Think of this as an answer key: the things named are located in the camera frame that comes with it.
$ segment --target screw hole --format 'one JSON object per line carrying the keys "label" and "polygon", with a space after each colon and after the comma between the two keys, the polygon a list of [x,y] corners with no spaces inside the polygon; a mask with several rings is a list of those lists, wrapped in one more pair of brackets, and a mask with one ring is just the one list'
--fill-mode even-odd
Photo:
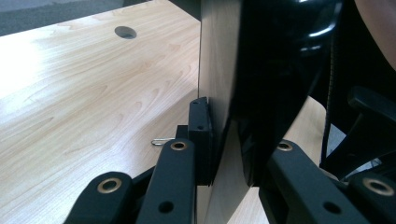
{"label": "screw hole", "polygon": [[394,189],[387,183],[378,179],[363,178],[363,185],[370,191],[380,194],[382,196],[393,196],[395,194]]}
{"label": "screw hole", "polygon": [[173,150],[183,150],[187,148],[187,145],[184,142],[175,142],[171,145]]}
{"label": "screw hole", "polygon": [[326,202],[323,207],[333,214],[341,214],[341,208],[335,203]]}
{"label": "screw hole", "polygon": [[101,193],[108,194],[111,192],[116,191],[121,187],[121,180],[118,178],[109,178],[102,181],[99,185],[97,190]]}
{"label": "screw hole", "polygon": [[114,30],[114,32],[117,36],[124,39],[134,39],[137,37],[136,31],[127,26],[119,26]]}
{"label": "screw hole", "polygon": [[158,206],[158,210],[161,213],[165,213],[165,214],[172,212],[173,208],[174,208],[174,206],[173,206],[173,203],[171,203],[171,202],[163,202],[163,203],[160,203],[160,206]]}
{"label": "screw hole", "polygon": [[110,180],[110,181],[106,182],[106,183],[103,185],[103,189],[105,189],[105,190],[111,190],[111,189],[114,189],[116,186],[117,186],[117,182],[114,181],[114,180]]}
{"label": "screw hole", "polygon": [[282,151],[291,151],[293,149],[293,147],[285,142],[281,142],[279,143],[279,145],[277,145],[277,149],[282,150]]}

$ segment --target black plastic bracket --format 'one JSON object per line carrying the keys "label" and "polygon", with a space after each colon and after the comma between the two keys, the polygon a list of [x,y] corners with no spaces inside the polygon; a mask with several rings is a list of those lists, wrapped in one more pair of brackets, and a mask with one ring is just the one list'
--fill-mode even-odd
{"label": "black plastic bracket", "polygon": [[97,176],[81,192],[65,223],[134,223],[153,171],[134,179],[119,172]]}
{"label": "black plastic bracket", "polygon": [[371,223],[396,223],[396,184],[381,175],[353,175],[346,188],[350,201]]}
{"label": "black plastic bracket", "polygon": [[187,139],[163,146],[136,223],[195,222],[194,153]]}
{"label": "black plastic bracket", "polygon": [[340,179],[367,161],[396,150],[395,103],[363,87],[351,90],[348,103],[360,115],[343,142],[322,163]]}
{"label": "black plastic bracket", "polygon": [[206,97],[190,103],[188,138],[195,144],[196,183],[209,186],[215,178],[217,167],[213,161],[213,131]]}
{"label": "black plastic bracket", "polygon": [[270,223],[369,223],[296,144],[283,140],[266,167],[259,195]]}

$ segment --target wooden board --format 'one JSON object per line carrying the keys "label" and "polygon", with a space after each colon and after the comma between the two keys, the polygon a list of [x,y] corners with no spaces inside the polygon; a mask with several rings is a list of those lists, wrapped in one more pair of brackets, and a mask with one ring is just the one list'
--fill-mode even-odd
{"label": "wooden board", "polygon": [[215,159],[221,155],[233,97],[238,50],[240,0],[202,1],[199,96],[208,97],[214,129]]}
{"label": "wooden board", "polygon": [[1,37],[0,222],[62,223],[96,176],[154,165],[150,141],[187,124],[199,45],[163,0]]}

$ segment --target black mechanical part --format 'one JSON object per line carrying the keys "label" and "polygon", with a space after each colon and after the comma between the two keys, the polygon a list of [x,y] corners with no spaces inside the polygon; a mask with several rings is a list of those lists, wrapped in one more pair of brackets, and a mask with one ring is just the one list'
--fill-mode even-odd
{"label": "black mechanical part", "polygon": [[189,138],[189,126],[177,125],[175,138]]}
{"label": "black mechanical part", "polygon": [[163,146],[136,223],[195,223],[194,143]]}
{"label": "black mechanical part", "polygon": [[337,30],[337,83],[332,90],[331,123],[348,133],[360,113],[346,100],[350,90],[363,86],[396,102],[396,71],[375,43],[355,1],[344,1]]}
{"label": "black mechanical part", "polygon": [[279,144],[265,173],[259,195],[270,223],[369,223],[290,141]]}
{"label": "black mechanical part", "polygon": [[367,161],[396,151],[396,104],[363,87],[354,87],[348,102],[361,114],[323,164],[339,179]]}
{"label": "black mechanical part", "polygon": [[196,184],[209,186],[217,167],[213,162],[212,127],[206,97],[190,102],[188,139],[195,144]]}
{"label": "black mechanical part", "polygon": [[123,223],[134,221],[153,168],[131,179],[126,174],[109,172],[97,176],[76,200],[65,223]]}
{"label": "black mechanical part", "polygon": [[371,223],[396,223],[396,184],[381,175],[353,175],[347,195]]}

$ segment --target wooden desk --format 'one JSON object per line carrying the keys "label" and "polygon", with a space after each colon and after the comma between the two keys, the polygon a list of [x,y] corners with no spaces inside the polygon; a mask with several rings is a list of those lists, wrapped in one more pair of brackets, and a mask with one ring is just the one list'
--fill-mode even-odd
{"label": "wooden desk", "polygon": [[[118,37],[118,26],[137,38]],[[153,166],[161,149],[150,141],[187,124],[199,44],[200,23],[164,0],[0,37],[0,223],[62,223],[96,176]],[[314,107],[303,125],[320,135],[324,109]],[[232,214],[265,222],[257,190],[206,221]]]}

